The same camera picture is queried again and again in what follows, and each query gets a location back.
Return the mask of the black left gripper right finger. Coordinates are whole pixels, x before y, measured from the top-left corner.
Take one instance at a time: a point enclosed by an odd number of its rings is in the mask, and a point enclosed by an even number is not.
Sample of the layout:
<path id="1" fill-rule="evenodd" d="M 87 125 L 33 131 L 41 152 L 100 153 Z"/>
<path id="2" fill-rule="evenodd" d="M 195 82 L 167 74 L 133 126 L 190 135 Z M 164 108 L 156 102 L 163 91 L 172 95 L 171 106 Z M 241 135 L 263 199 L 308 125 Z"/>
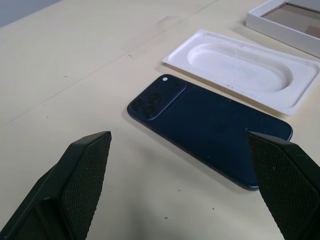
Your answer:
<path id="1" fill-rule="evenodd" d="M 320 167 L 297 144 L 246 133 L 259 192 L 286 240 L 320 238 Z"/>

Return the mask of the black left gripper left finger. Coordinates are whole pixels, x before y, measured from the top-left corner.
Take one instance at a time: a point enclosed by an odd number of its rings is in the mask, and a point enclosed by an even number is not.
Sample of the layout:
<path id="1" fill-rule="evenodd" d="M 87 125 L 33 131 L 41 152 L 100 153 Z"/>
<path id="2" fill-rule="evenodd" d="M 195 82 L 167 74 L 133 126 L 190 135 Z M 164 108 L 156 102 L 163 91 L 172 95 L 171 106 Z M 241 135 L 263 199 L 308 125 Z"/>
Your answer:
<path id="1" fill-rule="evenodd" d="M 0 232 L 2 240 L 84 240 L 103 189 L 112 134 L 71 143 L 26 195 Z"/>

